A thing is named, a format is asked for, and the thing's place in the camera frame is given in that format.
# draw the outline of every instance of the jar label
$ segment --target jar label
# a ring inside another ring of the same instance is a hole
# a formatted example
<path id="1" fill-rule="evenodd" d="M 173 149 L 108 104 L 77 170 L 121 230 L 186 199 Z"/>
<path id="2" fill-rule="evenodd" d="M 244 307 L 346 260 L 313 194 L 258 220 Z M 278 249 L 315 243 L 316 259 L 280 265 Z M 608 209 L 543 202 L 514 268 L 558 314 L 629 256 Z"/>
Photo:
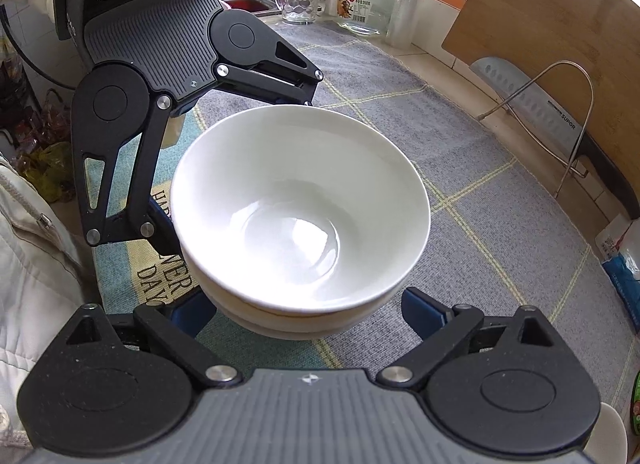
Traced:
<path id="1" fill-rule="evenodd" d="M 356 23 L 366 23 L 370 10 L 369 0 L 338 0 L 338 16 Z"/>

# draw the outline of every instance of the blue package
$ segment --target blue package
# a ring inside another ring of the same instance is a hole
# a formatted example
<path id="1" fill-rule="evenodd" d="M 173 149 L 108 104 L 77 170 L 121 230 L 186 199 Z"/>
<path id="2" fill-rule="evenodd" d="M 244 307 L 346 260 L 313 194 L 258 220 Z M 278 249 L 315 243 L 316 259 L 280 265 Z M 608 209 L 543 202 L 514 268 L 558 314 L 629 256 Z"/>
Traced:
<path id="1" fill-rule="evenodd" d="M 640 281 L 634 280 L 632 272 L 628 269 L 624 257 L 619 254 L 602 264 L 609 274 L 611 282 L 625 303 L 626 310 L 636 328 L 640 331 Z"/>

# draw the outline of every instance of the black cable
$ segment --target black cable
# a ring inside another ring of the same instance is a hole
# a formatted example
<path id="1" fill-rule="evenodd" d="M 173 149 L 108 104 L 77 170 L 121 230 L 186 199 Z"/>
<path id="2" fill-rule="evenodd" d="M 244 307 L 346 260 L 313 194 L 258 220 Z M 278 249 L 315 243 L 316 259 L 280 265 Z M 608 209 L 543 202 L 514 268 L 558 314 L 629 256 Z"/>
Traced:
<path id="1" fill-rule="evenodd" d="M 72 92 L 76 89 L 74 86 L 70 86 L 68 84 L 65 84 L 64 82 L 56 81 L 51 76 L 45 74 L 41 69 L 39 69 L 36 65 L 34 65 L 33 62 L 27 57 L 24 51 L 17 44 L 14 38 L 14 35 L 11 34 L 11 27 L 9 27 L 9 18 L 6 15 L 6 9 L 4 8 L 4 4 L 0 5 L 0 23 L 2 23 L 2 30 L 4 30 L 4 33 L 6 34 L 7 38 L 9 39 L 11 44 L 14 46 L 15 51 L 18 52 L 18 55 L 22 58 L 22 60 L 25 63 L 27 63 L 31 68 L 33 68 L 35 72 L 40 74 L 43 78 L 47 79 L 47 81 L 50 81 L 53 84 L 57 84 L 62 88 L 66 88 L 67 90 L 71 90 Z"/>

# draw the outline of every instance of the stacked bowl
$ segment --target stacked bowl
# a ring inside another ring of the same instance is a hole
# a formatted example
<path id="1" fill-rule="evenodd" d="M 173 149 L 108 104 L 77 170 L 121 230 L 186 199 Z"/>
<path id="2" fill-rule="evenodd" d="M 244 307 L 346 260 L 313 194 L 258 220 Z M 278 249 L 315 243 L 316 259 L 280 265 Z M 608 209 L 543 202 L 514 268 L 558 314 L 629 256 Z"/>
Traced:
<path id="1" fill-rule="evenodd" d="M 183 155 L 172 219 L 191 275 L 233 321 L 283 339 L 350 328 L 404 285 L 430 207 L 411 162 L 335 111 L 263 106 Z"/>

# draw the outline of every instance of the wooden cutting board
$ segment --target wooden cutting board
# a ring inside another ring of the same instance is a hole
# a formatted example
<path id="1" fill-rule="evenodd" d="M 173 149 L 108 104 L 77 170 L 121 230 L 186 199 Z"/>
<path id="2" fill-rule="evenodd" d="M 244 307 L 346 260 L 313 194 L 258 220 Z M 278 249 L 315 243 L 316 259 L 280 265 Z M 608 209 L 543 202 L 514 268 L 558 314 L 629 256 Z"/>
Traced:
<path id="1" fill-rule="evenodd" d="M 640 195 L 640 6 L 632 0 L 468 0 L 442 47 L 470 65 L 498 56 L 533 78 L 558 60 L 595 89 L 588 131 Z M 540 85 L 583 123 L 590 91 L 561 65 Z"/>

